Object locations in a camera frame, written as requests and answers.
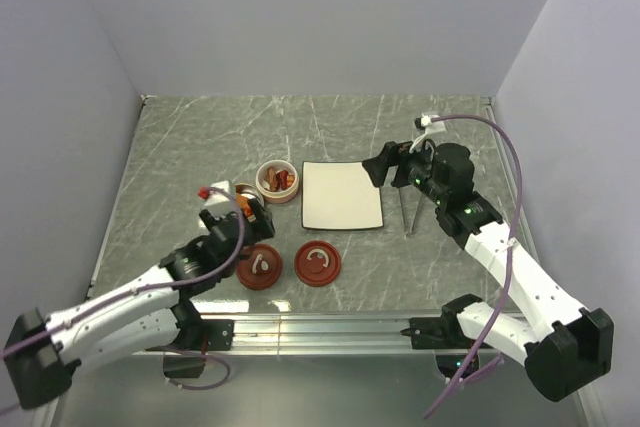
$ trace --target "red lid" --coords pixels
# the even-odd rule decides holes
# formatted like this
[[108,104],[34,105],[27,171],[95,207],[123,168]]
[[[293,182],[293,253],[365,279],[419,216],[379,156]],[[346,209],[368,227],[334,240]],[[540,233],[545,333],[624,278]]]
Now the red lid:
[[322,240],[312,240],[300,247],[294,265],[302,282],[312,287],[322,287],[338,277],[342,262],[333,245]]
[[238,280],[247,289],[264,290],[275,284],[282,273],[282,258],[276,249],[256,244],[248,259],[236,265]]

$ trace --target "marble surface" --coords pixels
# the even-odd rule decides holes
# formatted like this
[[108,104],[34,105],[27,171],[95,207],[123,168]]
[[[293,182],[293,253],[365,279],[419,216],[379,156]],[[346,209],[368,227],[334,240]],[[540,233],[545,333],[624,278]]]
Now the marble surface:
[[[201,185],[225,179],[253,183],[258,167],[270,159],[289,160],[300,172],[305,160],[360,161],[377,154],[386,141],[409,140],[412,120],[421,112],[486,115],[486,109],[479,97],[458,96],[151,97],[140,118],[94,295],[129,281],[199,234],[196,192]],[[447,132],[434,139],[467,146],[476,165],[476,190],[507,218],[513,214],[489,127],[448,122]],[[414,235],[405,238],[397,190],[385,186],[381,194],[385,225],[370,231],[304,230],[300,194],[288,204],[272,205],[276,238],[267,243],[284,260],[278,283],[254,292],[233,276],[196,300],[215,301],[222,311],[265,313],[439,309],[466,293],[495,299],[498,284],[444,235],[429,202]],[[419,193],[407,187],[402,194],[411,220]],[[293,270],[297,249],[312,239],[331,242],[342,255],[342,272],[327,287],[309,287]]]

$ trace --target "purple cable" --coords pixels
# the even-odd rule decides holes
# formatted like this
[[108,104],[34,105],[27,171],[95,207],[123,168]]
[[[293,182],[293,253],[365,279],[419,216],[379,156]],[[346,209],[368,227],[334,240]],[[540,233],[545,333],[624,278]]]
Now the purple cable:
[[493,371],[496,369],[496,367],[498,367],[501,363],[502,363],[502,354],[498,354],[491,360],[491,362],[483,366],[477,372],[474,372],[473,374],[471,374],[466,379],[463,379],[463,381],[460,383],[462,385],[469,385],[469,384],[473,384],[474,382],[478,382],[479,380],[482,380],[485,377],[488,377],[489,375],[491,375]]
[[20,407],[20,403],[19,402],[16,402],[15,404],[10,405],[9,407],[3,407],[2,409],[0,409],[0,417],[4,417],[5,415],[9,415],[14,410],[18,410],[19,407]]
[[[240,207],[238,206],[238,204],[236,203],[235,199],[230,196],[229,194],[227,194],[225,191],[217,189],[215,187],[208,187],[209,192],[215,192],[217,194],[221,194],[223,196],[225,196],[227,199],[232,201],[232,206],[233,206],[233,210],[235,211],[235,213],[238,216],[238,242],[236,242],[236,246],[233,249],[233,252],[231,253],[231,255],[229,256],[229,258],[227,260],[225,260],[219,267],[215,268],[214,270],[212,270],[211,272],[201,275],[200,277],[196,277],[194,279],[189,279],[189,280],[178,280],[175,282],[161,282],[158,284],[147,284],[147,285],[143,285],[140,286],[138,288],[138,293],[140,292],[147,292],[149,290],[157,290],[157,289],[164,289],[166,287],[171,287],[171,288],[180,288],[180,287],[186,287],[189,285],[193,285],[193,284],[197,284],[199,282],[203,282],[205,280],[210,279],[211,277],[214,277],[216,275],[218,275],[220,272],[222,272],[224,269],[226,269],[227,267],[229,267],[229,265],[231,265],[231,263],[235,260],[235,258],[238,256],[238,254],[240,253],[240,250],[242,249],[242,245],[244,243],[244,222],[242,221],[242,211],[240,210]],[[76,315],[75,317],[71,318],[71,325],[75,324],[76,322],[79,322],[81,320],[86,319],[87,317],[90,317],[91,315],[95,314],[96,312],[99,312],[100,310],[104,309],[105,307],[114,304],[116,302],[119,302],[123,299],[126,299],[127,297],[130,297],[134,295],[133,292],[131,292],[130,290],[127,290],[125,292],[120,292],[117,295],[114,295],[113,297],[110,297],[108,299],[103,300],[102,302],[98,302],[97,304],[95,304],[94,306],[90,307],[89,309],[85,310],[84,312],[79,313],[78,315]],[[7,357],[14,355],[15,353],[21,351],[22,349],[26,349],[27,347],[32,346],[33,344],[36,344],[37,342],[40,342],[41,340],[47,339],[49,337],[51,337],[54,334],[57,334],[58,332],[61,332],[62,330],[66,329],[67,327],[64,324],[60,324],[60,325],[56,325],[55,327],[52,327],[49,330],[45,330],[43,332],[40,332],[36,335],[33,335],[23,341],[20,341],[14,345],[12,345],[11,347],[5,349],[2,351],[2,360],[6,359]]]
[[[500,312],[502,311],[505,304],[507,303],[507,299],[509,298],[509,287],[511,287],[511,278],[513,277],[513,246],[509,243],[509,241],[513,239],[516,235],[516,229],[518,227],[518,222],[520,221],[520,210],[522,209],[522,168],[520,166],[520,159],[518,159],[518,154],[516,153],[516,149],[513,146],[513,143],[511,142],[511,139],[509,138],[507,133],[504,130],[502,130],[502,127],[500,127],[495,122],[492,122],[491,120],[481,117],[479,115],[473,115],[473,114],[442,115],[440,117],[431,119],[431,122],[443,122],[445,120],[454,120],[454,119],[477,120],[478,122],[487,124],[488,126],[493,128],[496,132],[498,132],[500,134],[500,137],[502,137],[502,139],[504,140],[504,143],[507,144],[507,146],[509,147],[509,151],[511,153],[511,157],[513,158],[513,165],[516,171],[516,210],[515,210],[515,213],[513,214],[513,218],[511,219],[511,225],[509,225],[509,235],[507,239],[507,265],[506,265],[506,272],[505,272],[505,279],[504,279],[504,286],[502,288],[502,293],[500,294],[500,297],[496,302],[493,313],[491,314],[491,317],[489,317],[487,324],[484,326],[484,328],[480,332],[480,335],[471,346],[471,350],[469,350],[469,353],[462,361],[462,364],[460,365],[460,367],[458,367],[458,370],[451,378],[451,381],[442,390],[442,392],[440,393],[438,398],[433,402],[433,404],[431,404],[431,407],[429,407],[429,409],[427,409],[427,411],[424,413],[422,417],[423,419],[428,419],[429,417],[431,417],[431,415],[438,409],[438,407],[442,405],[445,399],[458,388],[458,382],[460,381],[462,374],[464,373],[465,370],[467,370],[467,367],[469,366],[473,358],[478,353],[478,350],[480,349],[480,346],[484,342],[484,339],[487,337],[487,335],[489,335],[489,332],[491,331],[493,324],[496,323],[496,320],[498,319]],[[487,372],[495,367],[495,365],[493,365],[491,369],[488,369],[490,365],[491,363],[485,365],[483,368],[475,372],[473,374],[473,375],[476,375],[474,379],[479,380],[480,378],[484,378],[485,375],[487,375]]]
[[174,354],[180,354],[180,355],[185,355],[187,357],[199,357],[201,359],[210,359],[213,360],[214,362],[217,362],[218,364],[222,365],[225,369],[226,372],[224,374],[224,377],[222,379],[220,379],[219,381],[210,384],[210,385],[186,385],[183,384],[181,382],[178,382],[177,380],[174,379],[168,379],[169,383],[171,385],[175,385],[176,387],[179,387],[181,389],[184,390],[211,390],[211,389],[215,389],[216,387],[220,387],[221,385],[223,385],[224,383],[227,382],[227,380],[229,380],[229,377],[231,377],[231,366],[229,365],[229,363],[224,360],[222,357],[218,357],[217,355],[213,355],[213,354],[200,354],[198,352],[190,352],[188,350],[177,350],[177,349],[173,349],[172,347],[164,347],[163,350],[167,351],[167,352],[173,352]]

